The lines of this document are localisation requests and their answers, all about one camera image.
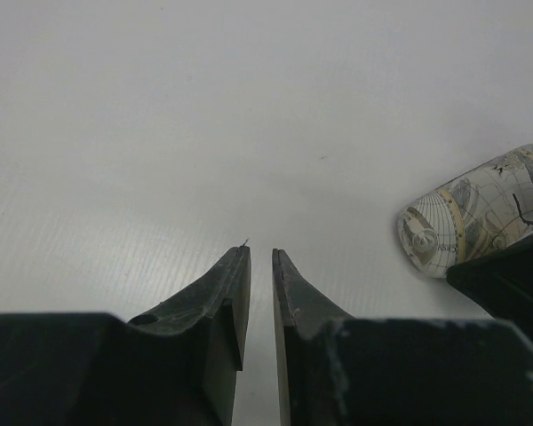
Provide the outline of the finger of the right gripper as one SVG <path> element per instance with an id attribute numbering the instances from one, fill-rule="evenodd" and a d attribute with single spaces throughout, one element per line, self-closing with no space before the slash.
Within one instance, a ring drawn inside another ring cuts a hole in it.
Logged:
<path id="1" fill-rule="evenodd" d="M 490 316 L 533 333 L 533 234 L 448 269 L 446 281 Z"/>

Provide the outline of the map print glasses case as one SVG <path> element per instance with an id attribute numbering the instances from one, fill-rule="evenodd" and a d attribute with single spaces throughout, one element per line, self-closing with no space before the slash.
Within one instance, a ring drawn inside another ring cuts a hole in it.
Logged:
<path id="1" fill-rule="evenodd" d="M 397 222 L 424 275 L 512 246 L 533 233 L 533 144 L 515 148 L 417 198 Z"/>

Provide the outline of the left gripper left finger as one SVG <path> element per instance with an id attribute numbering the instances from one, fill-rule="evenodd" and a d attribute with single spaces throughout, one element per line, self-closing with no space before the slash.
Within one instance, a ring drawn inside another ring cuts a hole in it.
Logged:
<path id="1" fill-rule="evenodd" d="M 250 295 L 240 246 L 128 321 L 1 313 L 0 425 L 230 424 Z"/>

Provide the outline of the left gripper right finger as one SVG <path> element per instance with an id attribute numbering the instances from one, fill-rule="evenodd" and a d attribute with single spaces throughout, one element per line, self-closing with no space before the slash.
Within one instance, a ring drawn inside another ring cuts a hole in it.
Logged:
<path id="1" fill-rule="evenodd" d="M 361 319 L 272 253 L 284 425 L 533 425 L 533 343 L 493 319 Z"/>

